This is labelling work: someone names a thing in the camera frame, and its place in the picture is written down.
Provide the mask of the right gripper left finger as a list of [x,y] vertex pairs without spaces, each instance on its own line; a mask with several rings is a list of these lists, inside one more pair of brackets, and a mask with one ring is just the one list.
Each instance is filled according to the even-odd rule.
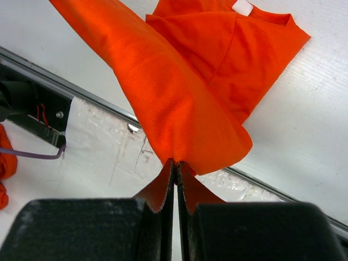
[[143,204],[136,260],[171,260],[175,162],[169,158],[160,173],[133,198]]

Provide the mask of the orange t-shirt in pile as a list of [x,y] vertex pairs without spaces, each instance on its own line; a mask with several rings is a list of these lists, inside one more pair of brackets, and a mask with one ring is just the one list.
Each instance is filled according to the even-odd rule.
[[[1,148],[12,150],[12,145],[6,134],[5,128],[1,125]],[[10,178],[16,173],[17,157],[11,154],[1,153],[1,181]],[[1,210],[9,203],[9,196],[5,186],[1,183]]]

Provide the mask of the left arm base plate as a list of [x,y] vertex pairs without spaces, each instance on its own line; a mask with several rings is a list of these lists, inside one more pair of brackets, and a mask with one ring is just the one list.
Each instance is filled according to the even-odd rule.
[[72,100],[1,65],[1,122],[10,122],[60,148]]

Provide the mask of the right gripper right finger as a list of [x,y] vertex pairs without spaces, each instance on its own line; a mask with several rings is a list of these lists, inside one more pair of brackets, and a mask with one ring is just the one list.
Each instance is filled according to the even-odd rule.
[[205,187],[191,173],[188,163],[177,164],[179,224],[183,260],[205,260],[204,240],[198,218],[199,204],[220,204],[224,200]]

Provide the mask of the orange t-shirt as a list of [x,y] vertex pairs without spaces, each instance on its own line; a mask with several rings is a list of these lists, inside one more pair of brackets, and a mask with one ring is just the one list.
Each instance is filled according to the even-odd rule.
[[[12,150],[12,145],[6,134],[5,128],[1,125],[1,148]],[[16,173],[17,157],[11,154],[1,153],[1,181],[10,178]],[[9,196],[5,186],[1,183],[1,210],[9,203]]]
[[247,1],[53,1],[113,70],[157,157],[205,175],[241,161],[243,124],[309,41],[291,14]]

